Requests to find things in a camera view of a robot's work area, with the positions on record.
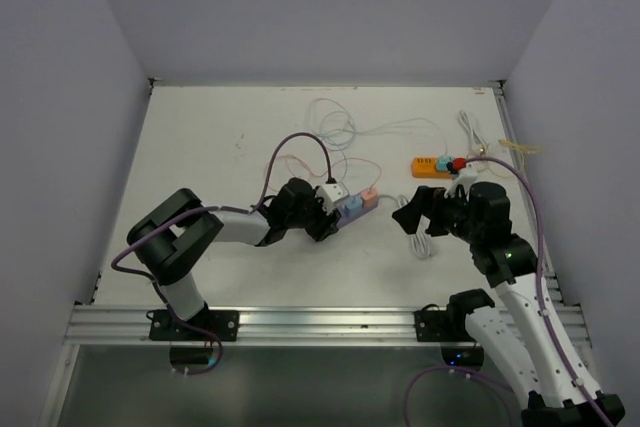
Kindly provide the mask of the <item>pink usb charger plug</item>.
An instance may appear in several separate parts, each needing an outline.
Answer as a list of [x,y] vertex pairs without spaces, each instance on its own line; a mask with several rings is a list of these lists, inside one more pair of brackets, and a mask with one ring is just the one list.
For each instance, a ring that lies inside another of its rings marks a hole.
[[362,200],[362,207],[365,210],[374,209],[379,204],[379,193],[374,187],[362,190],[360,192],[360,197]]

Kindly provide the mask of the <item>purple power strip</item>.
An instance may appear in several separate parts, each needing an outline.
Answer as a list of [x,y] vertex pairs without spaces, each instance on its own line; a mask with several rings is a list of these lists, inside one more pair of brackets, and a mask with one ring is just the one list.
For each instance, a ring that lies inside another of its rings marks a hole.
[[351,195],[338,206],[340,219],[337,227],[342,229],[364,215],[375,210],[379,205],[379,195],[375,190],[364,190]]

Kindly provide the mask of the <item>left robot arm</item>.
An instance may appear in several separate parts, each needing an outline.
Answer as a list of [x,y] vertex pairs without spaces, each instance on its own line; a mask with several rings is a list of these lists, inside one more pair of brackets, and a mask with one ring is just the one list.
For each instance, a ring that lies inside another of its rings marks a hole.
[[250,210],[206,207],[188,188],[176,191],[131,228],[128,249],[146,267],[144,274],[172,309],[172,326],[185,339],[201,337],[208,305],[191,270],[214,242],[266,247],[300,229],[321,242],[338,231],[338,206],[347,189],[335,180],[317,187],[290,179],[280,191]]

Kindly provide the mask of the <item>teal usb charger plug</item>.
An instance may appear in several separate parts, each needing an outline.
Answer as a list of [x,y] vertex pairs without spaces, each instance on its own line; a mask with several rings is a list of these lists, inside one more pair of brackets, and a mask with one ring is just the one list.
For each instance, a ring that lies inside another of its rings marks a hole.
[[439,173],[448,173],[449,164],[453,163],[454,158],[448,155],[442,155],[436,158],[435,170]]

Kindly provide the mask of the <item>orange power strip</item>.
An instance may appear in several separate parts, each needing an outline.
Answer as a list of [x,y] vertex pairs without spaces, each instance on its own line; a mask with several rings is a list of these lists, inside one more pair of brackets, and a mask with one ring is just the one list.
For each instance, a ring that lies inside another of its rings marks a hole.
[[435,170],[435,162],[437,157],[414,157],[410,171],[413,178],[416,179],[450,179],[451,173],[439,173]]

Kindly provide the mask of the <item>blue usb charger plug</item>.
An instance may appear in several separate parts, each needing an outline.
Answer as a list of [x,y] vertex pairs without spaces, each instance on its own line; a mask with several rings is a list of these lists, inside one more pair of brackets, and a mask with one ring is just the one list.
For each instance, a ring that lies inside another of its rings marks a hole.
[[341,207],[342,216],[347,219],[358,217],[363,212],[360,194],[349,196]]

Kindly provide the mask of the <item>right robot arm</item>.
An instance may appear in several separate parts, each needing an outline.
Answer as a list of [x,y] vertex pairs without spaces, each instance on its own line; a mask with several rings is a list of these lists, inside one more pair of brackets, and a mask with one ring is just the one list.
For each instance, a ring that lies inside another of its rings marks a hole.
[[603,392],[573,347],[548,298],[536,253],[512,231],[510,207],[506,190],[492,182],[457,188],[453,195],[421,186],[392,217],[407,234],[428,219],[428,234],[468,244],[473,264],[517,330],[502,325],[482,289],[451,296],[445,326],[489,355],[520,404],[523,425],[616,426],[625,416],[622,401]]

